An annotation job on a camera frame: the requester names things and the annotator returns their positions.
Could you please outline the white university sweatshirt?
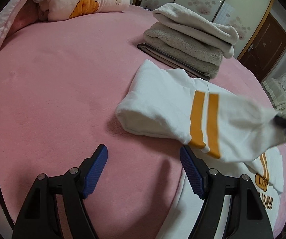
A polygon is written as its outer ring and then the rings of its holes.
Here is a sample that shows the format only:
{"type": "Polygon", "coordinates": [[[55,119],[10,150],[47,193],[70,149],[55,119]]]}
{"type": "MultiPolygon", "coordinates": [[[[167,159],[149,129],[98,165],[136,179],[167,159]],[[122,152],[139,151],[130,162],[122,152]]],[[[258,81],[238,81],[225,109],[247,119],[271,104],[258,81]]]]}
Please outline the white university sweatshirt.
{"type": "Polygon", "coordinates": [[[273,108],[147,60],[115,114],[131,134],[177,140],[225,175],[248,174],[271,225],[277,224],[284,191],[278,146],[284,134],[273,123],[273,108]]]}

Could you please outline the dark wooden door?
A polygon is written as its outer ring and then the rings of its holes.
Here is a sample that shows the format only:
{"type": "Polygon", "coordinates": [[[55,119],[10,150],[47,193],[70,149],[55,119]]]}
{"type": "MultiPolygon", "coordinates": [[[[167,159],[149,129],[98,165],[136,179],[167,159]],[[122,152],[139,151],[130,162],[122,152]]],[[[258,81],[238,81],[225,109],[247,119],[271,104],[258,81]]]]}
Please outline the dark wooden door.
{"type": "Polygon", "coordinates": [[[258,81],[263,81],[285,49],[286,32],[269,14],[239,62],[249,69],[258,81]]]}

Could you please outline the striped bottom folded garment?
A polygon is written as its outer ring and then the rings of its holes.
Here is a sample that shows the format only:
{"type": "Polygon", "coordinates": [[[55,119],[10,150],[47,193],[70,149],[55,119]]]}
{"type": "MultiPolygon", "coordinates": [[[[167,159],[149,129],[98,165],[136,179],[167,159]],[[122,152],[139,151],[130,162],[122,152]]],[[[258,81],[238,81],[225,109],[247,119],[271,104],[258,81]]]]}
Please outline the striped bottom folded garment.
{"type": "Polygon", "coordinates": [[[207,73],[202,73],[199,70],[194,69],[193,67],[175,59],[172,56],[167,55],[166,53],[163,53],[162,51],[152,47],[149,44],[146,43],[139,43],[136,45],[136,47],[141,50],[142,52],[150,55],[154,59],[170,66],[171,68],[174,69],[184,69],[187,74],[190,77],[193,78],[201,78],[203,80],[209,81],[210,80],[210,75],[207,73]]]}

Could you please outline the grey fuzzy folded garment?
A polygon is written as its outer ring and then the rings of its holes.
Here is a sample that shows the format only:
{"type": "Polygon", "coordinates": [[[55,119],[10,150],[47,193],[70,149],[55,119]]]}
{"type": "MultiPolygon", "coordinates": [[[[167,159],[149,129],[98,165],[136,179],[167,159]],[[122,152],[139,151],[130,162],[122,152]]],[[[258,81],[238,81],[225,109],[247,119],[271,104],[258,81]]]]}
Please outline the grey fuzzy folded garment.
{"type": "Polygon", "coordinates": [[[209,75],[211,79],[218,74],[223,60],[223,53],[218,48],[204,44],[159,22],[147,29],[143,38],[155,49],[209,75]]]}

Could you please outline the cream top folded garment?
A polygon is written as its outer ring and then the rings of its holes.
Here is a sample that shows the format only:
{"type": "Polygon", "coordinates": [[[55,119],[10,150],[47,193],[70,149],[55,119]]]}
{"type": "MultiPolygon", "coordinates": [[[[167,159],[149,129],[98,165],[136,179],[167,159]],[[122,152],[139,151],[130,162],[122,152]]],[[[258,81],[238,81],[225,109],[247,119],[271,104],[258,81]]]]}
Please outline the cream top folded garment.
{"type": "Polygon", "coordinates": [[[227,59],[234,56],[239,35],[232,26],[212,23],[196,12],[176,3],[166,3],[153,11],[163,25],[220,49],[227,59]]]}

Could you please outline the pink bed blanket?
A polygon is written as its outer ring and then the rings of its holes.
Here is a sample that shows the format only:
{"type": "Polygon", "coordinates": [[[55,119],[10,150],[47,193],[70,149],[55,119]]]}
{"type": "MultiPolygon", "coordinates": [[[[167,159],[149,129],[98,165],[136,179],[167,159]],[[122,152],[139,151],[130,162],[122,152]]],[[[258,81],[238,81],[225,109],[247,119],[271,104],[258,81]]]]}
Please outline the pink bed blanket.
{"type": "Polygon", "coordinates": [[[115,116],[148,56],[136,45],[150,11],[31,24],[0,49],[0,184],[16,219],[40,173],[78,166],[99,144],[108,161],[85,205],[100,238],[155,238],[181,176],[180,143],[136,136],[115,116]]]}

